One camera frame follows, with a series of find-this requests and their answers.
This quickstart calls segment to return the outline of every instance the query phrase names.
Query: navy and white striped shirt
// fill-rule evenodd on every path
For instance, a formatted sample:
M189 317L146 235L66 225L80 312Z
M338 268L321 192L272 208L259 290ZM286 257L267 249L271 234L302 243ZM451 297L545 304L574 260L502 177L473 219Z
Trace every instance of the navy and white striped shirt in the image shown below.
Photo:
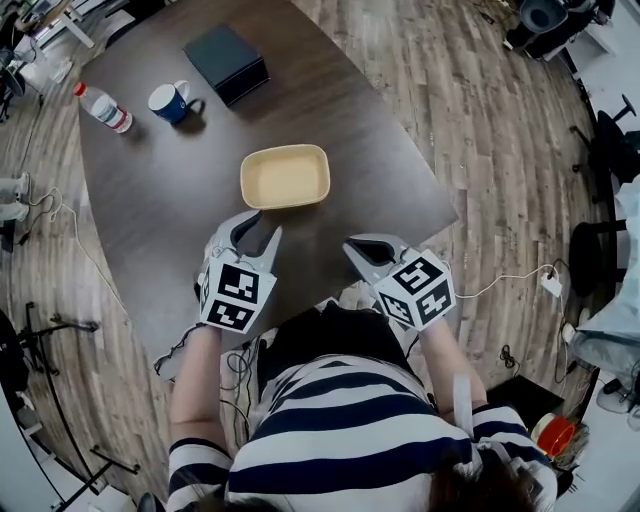
M260 498L282 510L425 510L431 473L482 466L495 448L540 483L550 510L556 479L518 414L506 406L473 411L473 435L444 421L404 370L354 356L328 356L271 381L251 415L251 440L235 460L199 439L171 447L170 512L211 492L236 502Z

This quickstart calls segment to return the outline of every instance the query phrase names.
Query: electrical plug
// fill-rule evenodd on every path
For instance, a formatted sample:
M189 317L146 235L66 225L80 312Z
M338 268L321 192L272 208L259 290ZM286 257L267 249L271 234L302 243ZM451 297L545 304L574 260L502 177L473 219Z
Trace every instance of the electrical plug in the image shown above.
M540 284L555 298L559 298L562 294L562 283L560 280L552 274L545 272L540 278Z

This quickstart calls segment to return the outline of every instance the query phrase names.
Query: bottle cap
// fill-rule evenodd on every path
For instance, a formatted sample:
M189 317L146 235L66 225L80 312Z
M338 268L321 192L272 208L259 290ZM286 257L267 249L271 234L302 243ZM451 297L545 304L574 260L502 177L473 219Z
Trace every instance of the bottle cap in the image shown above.
M87 86L83 82L78 82L73 88L73 94L75 96L82 96L87 90Z

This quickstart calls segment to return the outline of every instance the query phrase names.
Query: black box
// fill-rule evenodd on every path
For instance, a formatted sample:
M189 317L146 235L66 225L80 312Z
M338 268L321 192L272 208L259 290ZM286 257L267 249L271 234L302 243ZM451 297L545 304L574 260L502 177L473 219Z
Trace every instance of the black box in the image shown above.
M184 51L227 106L269 80L264 59L226 25L190 42Z

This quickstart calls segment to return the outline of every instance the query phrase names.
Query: table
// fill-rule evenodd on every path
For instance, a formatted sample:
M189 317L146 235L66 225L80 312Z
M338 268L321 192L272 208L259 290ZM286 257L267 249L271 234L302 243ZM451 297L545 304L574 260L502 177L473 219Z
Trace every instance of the table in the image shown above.
M271 80L227 109L182 48L220 23L255 46ZM310 143L329 158L317 205L265 212L282 224L276 287L250 335L357 280L341 244L395 233L418 244L455 219L405 130L347 57L286 0L183 0L89 62L81 79L134 115L117 135L84 111L80 134L98 234L136 333L154 359L196 320L194 273L220 222L248 209L240 164L253 151ZM147 108L162 83L186 79L204 111L173 128ZM225 333L225 344L247 339Z
M59 20L60 23L65 28L67 28L74 36L76 36L81 43L89 48L93 48L95 43L78 25L74 23L74 21L66 13L66 11L69 11L76 20L82 20L82 16L80 15L80 13L71 6L72 2L73 0L61 0L60 3L55 5L49 12L47 12L47 14L44 15L43 19L41 20L42 26L49 26L55 20Z

